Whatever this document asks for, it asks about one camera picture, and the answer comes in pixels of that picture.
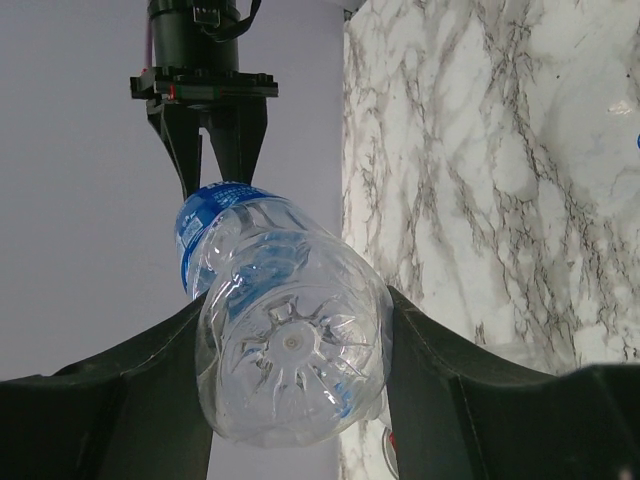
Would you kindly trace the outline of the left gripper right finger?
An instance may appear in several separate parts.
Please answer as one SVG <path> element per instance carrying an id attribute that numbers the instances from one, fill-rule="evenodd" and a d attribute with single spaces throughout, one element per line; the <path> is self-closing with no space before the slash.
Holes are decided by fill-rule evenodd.
<path id="1" fill-rule="evenodd" d="M 552 376 L 502 359 L 393 291 L 387 383 L 403 479 L 635 479 L 639 368 Z"/>

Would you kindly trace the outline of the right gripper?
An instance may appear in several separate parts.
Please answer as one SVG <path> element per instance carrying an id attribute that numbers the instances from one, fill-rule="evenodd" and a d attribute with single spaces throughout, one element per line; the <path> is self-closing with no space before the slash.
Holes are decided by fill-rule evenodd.
<path id="1" fill-rule="evenodd" d="M 147 119 L 172 161 L 184 198 L 200 188 L 201 179 L 200 116 L 191 108 L 216 107 L 201 114 L 201 126 L 209 133 L 222 179 L 252 182 L 268 115 L 265 102 L 245 101 L 277 98 L 279 85 L 272 75 L 151 67 L 131 77 L 129 85 L 133 99 L 147 102 Z"/>

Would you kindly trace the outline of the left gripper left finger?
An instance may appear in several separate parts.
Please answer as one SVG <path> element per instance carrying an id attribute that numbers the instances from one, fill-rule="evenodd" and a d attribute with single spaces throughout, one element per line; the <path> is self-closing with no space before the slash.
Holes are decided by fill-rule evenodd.
<path id="1" fill-rule="evenodd" d="M 2 382 L 2 478 L 206 478 L 212 429 L 194 354 L 203 303 L 51 376 Z"/>

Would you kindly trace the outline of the blue labelled plastic bottle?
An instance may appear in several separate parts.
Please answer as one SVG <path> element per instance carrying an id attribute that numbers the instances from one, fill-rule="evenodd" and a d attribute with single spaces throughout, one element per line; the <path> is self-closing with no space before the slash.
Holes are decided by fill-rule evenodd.
<path id="1" fill-rule="evenodd" d="M 290 200 L 238 182 L 192 194 L 175 240 L 183 287 L 203 303 L 196 380 L 219 436 L 306 447 L 378 412 L 393 302 L 351 247 Z"/>

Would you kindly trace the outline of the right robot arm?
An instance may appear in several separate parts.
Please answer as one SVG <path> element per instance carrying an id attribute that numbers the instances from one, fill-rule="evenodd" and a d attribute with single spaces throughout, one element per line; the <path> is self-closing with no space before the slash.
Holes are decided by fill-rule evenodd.
<path id="1" fill-rule="evenodd" d="M 201 184 L 202 135 L 209 135 L 225 181 L 251 183 L 263 141 L 267 101 L 279 94 L 266 73 L 239 69 L 238 39 L 260 2 L 241 16 L 233 1 L 150 1 L 146 65 L 130 80 L 189 197 Z"/>

